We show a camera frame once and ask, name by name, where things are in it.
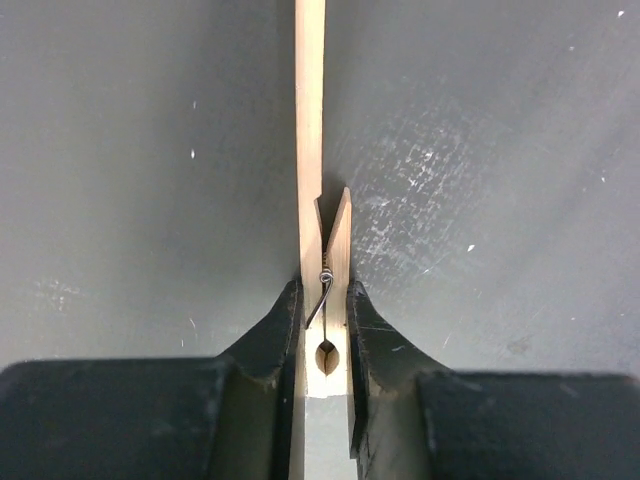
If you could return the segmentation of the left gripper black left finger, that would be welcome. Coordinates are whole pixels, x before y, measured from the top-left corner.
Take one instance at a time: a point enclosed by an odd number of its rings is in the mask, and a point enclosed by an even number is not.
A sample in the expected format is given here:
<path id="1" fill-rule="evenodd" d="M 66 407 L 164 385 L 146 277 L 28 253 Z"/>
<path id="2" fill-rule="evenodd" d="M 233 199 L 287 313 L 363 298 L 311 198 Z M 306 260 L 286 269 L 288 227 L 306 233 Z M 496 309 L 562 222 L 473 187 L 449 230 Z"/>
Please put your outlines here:
<path id="1" fill-rule="evenodd" d="M 304 294 L 292 280 L 220 356 L 230 362 L 209 461 L 211 479 L 304 477 Z"/>

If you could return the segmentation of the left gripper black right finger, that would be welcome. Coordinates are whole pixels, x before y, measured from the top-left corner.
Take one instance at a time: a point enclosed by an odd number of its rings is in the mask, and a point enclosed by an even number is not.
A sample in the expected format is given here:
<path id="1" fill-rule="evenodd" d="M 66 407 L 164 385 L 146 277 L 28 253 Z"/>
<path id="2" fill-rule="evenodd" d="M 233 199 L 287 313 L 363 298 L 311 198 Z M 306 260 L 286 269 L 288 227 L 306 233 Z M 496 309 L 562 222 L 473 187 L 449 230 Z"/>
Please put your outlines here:
<path id="1" fill-rule="evenodd" d="M 349 284 L 349 453 L 360 479 L 429 479 L 425 420 L 416 378 L 448 368 L 421 351 Z"/>

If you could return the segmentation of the wooden tweezers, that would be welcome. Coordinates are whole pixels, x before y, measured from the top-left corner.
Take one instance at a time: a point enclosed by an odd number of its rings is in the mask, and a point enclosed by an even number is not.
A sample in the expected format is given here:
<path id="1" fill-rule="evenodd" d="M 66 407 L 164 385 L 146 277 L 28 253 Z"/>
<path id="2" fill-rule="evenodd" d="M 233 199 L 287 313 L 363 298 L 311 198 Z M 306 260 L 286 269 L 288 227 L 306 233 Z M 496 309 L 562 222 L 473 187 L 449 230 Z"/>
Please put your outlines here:
<path id="1" fill-rule="evenodd" d="M 348 394 L 346 295 L 351 266 L 352 200 L 339 195 L 323 237 L 324 1 L 294 3 L 295 134 L 300 274 L 304 294 L 302 342 L 308 399 Z"/>

